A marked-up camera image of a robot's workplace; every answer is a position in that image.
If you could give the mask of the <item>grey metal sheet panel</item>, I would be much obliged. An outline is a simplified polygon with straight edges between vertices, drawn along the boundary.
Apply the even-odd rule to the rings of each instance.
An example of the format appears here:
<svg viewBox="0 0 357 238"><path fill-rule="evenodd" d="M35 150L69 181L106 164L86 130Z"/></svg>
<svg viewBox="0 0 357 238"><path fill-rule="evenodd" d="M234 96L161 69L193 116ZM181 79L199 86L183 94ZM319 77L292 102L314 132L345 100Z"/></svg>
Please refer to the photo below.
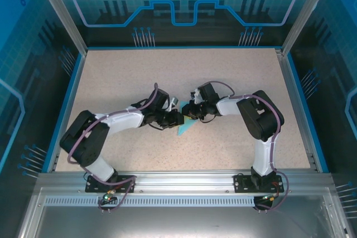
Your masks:
<svg viewBox="0 0 357 238"><path fill-rule="evenodd" d="M254 207L48 207L31 198L16 238L357 238L337 196L289 196L272 211ZM143 195L129 196L237 196Z"/></svg>

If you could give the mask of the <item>small connector with green light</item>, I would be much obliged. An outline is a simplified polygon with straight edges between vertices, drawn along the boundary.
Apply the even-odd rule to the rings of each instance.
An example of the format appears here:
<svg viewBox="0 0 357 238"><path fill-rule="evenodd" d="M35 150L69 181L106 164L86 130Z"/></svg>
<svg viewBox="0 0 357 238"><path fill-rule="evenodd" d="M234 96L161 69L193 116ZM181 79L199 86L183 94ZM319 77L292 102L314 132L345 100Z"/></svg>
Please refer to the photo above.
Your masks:
<svg viewBox="0 0 357 238"><path fill-rule="evenodd" d="M109 203L113 199L114 194L115 190L109 190L106 192L102 197L101 203Z"/></svg>
<svg viewBox="0 0 357 238"><path fill-rule="evenodd" d="M261 198L261 200L263 202L265 202L265 201L273 202L277 197L279 197L279 193L278 192L277 193L272 193L270 195L263 196Z"/></svg>

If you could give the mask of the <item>aluminium frame post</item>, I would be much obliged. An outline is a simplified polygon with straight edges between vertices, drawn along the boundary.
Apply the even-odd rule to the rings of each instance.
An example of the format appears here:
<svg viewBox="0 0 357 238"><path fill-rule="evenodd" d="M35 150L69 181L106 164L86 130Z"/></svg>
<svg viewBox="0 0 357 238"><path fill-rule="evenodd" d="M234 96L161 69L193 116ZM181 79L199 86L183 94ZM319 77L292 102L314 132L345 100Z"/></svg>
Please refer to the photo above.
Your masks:
<svg viewBox="0 0 357 238"><path fill-rule="evenodd" d="M49 0L49 2L52 5L54 11L56 12L58 18L64 25L67 33L69 34L78 51L83 56L86 56L88 48L63 0Z"/></svg>
<svg viewBox="0 0 357 238"><path fill-rule="evenodd" d="M291 48L293 47L300 33L302 32L305 24L307 23L310 15L315 10L318 2L319 0L306 0L291 30L289 31L287 38L285 39L282 45L281 55L283 57L287 57L288 53L290 52Z"/></svg>

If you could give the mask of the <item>aluminium frame rail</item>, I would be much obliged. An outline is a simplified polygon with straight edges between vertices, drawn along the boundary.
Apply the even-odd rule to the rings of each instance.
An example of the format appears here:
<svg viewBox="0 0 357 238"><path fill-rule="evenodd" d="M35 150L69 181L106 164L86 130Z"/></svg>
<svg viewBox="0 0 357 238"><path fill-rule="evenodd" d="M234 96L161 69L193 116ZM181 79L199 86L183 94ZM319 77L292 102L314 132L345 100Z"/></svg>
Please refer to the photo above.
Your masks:
<svg viewBox="0 0 357 238"><path fill-rule="evenodd" d="M332 175L310 169L283 169L290 187L287 192L293 196L324 195L336 191ZM247 169L216 171L151 171L121 172L121 175L136 176L136 195L220 195L234 193L233 176L250 174ZM84 192L85 181L82 172L41 173L35 190L54 195L77 195Z"/></svg>

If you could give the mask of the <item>aluminium side rail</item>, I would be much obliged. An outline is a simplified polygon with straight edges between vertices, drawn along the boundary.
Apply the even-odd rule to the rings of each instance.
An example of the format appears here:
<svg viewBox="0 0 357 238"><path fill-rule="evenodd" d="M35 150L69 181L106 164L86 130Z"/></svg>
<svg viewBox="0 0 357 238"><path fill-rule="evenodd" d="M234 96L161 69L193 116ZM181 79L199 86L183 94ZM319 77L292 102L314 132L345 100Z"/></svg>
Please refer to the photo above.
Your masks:
<svg viewBox="0 0 357 238"><path fill-rule="evenodd" d="M276 48L275 52L292 104L294 118L298 126L298 133L301 136L305 155L309 163L309 172L320 173L321 168L319 159L316 156L315 142L310 132L310 126L308 124L300 93L298 92L298 87L293 76L291 65L289 61L282 55L282 51L280 48Z"/></svg>

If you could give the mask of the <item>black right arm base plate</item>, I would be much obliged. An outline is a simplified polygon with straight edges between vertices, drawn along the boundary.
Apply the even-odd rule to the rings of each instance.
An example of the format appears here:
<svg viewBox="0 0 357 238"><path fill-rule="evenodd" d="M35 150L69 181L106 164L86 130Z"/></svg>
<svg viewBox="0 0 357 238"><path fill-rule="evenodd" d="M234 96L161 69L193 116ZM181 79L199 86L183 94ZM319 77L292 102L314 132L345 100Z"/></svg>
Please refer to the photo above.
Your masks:
<svg viewBox="0 0 357 238"><path fill-rule="evenodd" d="M233 177L235 193L283 193L282 177L275 173L268 176L243 175L238 173Z"/></svg>

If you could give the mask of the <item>teal paper sheet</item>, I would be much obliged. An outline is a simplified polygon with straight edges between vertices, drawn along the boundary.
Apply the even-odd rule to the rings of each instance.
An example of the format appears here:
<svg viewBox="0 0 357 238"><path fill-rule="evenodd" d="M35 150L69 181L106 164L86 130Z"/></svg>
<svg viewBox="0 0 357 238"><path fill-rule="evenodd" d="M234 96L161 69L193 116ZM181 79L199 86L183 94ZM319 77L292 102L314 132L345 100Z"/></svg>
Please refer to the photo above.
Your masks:
<svg viewBox="0 0 357 238"><path fill-rule="evenodd" d="M188 103L189 103L188 101L180 101L179 102L180 112L182 112L182 108ZM190 119L189 117L184 115L184 123L178 127L177 135L182 136L184 134L184 132L188 131L189 128L191 128L196 122L198 122L198 120Z"/></svg>

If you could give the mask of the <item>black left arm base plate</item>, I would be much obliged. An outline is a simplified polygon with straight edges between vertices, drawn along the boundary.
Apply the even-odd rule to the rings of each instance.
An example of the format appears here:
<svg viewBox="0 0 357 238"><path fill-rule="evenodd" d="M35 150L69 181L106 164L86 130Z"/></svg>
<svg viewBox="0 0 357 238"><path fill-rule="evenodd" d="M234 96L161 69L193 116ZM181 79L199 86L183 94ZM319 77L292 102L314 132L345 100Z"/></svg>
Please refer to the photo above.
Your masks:
<svg viewBox="0 0 357 238"><path fill-rule="evenodd" d="M86 193L106 193L110 190L115 190L115 193L125 193L130 187L131 182L126 182L117 186L109 186L98 182L93 176L88 176L86 179Z"/></svg>

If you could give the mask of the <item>blue table edge trim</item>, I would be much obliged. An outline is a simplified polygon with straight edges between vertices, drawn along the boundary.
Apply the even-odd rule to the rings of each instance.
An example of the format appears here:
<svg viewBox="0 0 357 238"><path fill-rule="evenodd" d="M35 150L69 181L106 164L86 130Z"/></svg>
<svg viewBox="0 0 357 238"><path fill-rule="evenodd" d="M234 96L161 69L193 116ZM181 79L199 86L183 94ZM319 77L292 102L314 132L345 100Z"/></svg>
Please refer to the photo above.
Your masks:
<svg viewBox="0 0 357 238"><path fill-rule="evenodd" d="M47 155L45 157L45 161L42 166L42 171L41 171L42 173L52 172L54 166L56 165L56 159L61 150L59 146L60 139L62 135L65 133L67 124L69 122L71 110L75 100L75 95L78 90L81 74L83 72L85 59L86 59L85 56L79 54L76 60L75 67L71 75L64 100L62 102L59 117L55 125L54 133L50 141Z"/></svg>
<svg viewBox="0 0 357 238"><path fill-rule="evenodd" d="M298 77L295 63L290 53L287 55L287 62L292 74L293 84L297 91L298 111L300 113L300 115L297 116L297 121L304 146L312 154L317 171L320 173L329 173L324 152L307 105L307 98L303 93L301 79Z"/></svg>

